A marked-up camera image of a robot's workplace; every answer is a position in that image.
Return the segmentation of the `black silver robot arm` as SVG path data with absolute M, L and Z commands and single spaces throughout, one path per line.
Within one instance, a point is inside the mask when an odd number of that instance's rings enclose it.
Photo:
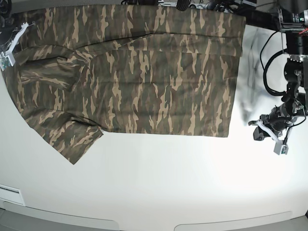
M 282 131 L 290 133 L 297 126 L 299 117 L 308 115 L 308 94 L 300 93 L 299 88 L 308 89 L 308 2 L 306 0 L 278 0 L 278 31 L 285 34 L 286 48 L 270 57 L 263 71 L 266 91 L 280 97 L 281 106 L 274 107 L 270 114 L 261 115 L 258 121 L 249 122 L 256 126 L 253 137 L 262 141 L 267 137 L 278 140 Z M 272 62 L 282 54 L 288 54 L 283 74 L 287 81 L 285 91 L 269 87 L 267 72 Z
M 7 50 L 14 35 L 20 30 L 20 26 L 11 16 L 12 1 L 0 0 L 0 51 Z

